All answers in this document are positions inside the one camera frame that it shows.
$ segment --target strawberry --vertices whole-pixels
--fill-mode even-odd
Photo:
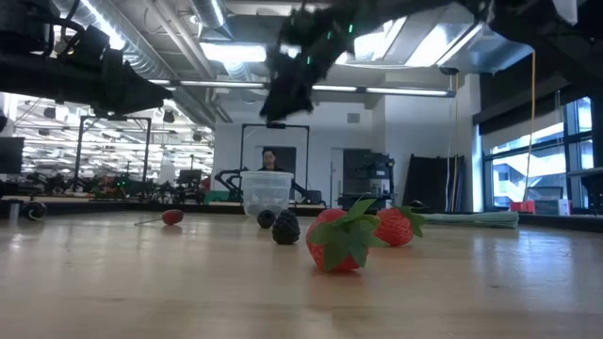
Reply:
[[[423,237],[422,216],[414,214],[410,207],[391,207],[377,212],[381,225],[375,235],[389,246],[402,246],[413,240],[413,235]]]
[[[348,271],[364,267],[369,247],[387,246],[373,234],[379,227],[379,219],[365,215],[374,202],[359,201],[348,213],[340,209],[320,213],[305,237],[318,269]]]

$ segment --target window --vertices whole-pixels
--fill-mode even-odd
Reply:
[[[586,207],[587,194],[578,177],[568,172],[594,166],[591,99],[576,100],[562,108],[565,120],[491,148],[484,157],[486,207],[508,207],[511,202],[569,199],[574,208]]]

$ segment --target plastic container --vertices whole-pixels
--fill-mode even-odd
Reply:
[[[256,217],[265,210],[278,215],[289,207],[293,173],[267,170],[244,171],[241,172],[241,180],[246,215]]]

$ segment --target table surface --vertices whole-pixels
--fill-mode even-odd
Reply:
[[[243,216],[0,220],[4,338],[601,338],[603,236],[427,226],[316,271]],[[301,218],[302,236],[311,222]]]

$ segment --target door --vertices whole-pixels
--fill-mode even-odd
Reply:
[[[331,208],[337,208],[337,199],[343,193],[343,149],[331,149]]]

